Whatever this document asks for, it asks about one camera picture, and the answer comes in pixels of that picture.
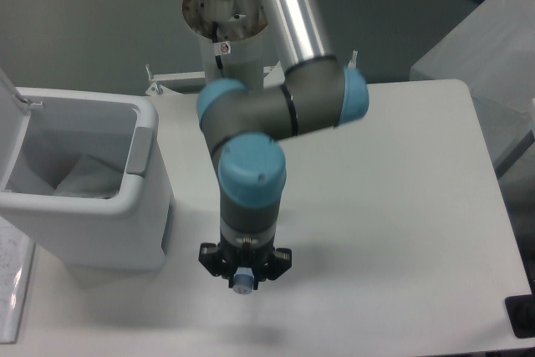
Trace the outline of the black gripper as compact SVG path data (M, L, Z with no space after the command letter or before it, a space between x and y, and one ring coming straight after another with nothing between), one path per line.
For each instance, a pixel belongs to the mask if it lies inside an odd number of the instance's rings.
M259 283L275 281L292 267L292 250L274 248L274 237L261 247L244 244L232 245L221 237L218 244L203 242L198 253L199 263L213 277L227 280L228 287L234 285L234 275L238 268L250 268L253 274L253 287Z

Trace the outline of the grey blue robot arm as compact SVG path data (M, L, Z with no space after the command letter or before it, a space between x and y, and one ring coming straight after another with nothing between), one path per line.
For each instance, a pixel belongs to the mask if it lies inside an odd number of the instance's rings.
M239 294L292 265L291 251L273 245L287 177L279 141L361 119L369 108L364 77L338 63L316 0L206 0L201 18L209 39L224 43L224 24L258 9L275 33L283 83L249 89L221 74L196 104L220 189L220 241L203 243L199 260Z

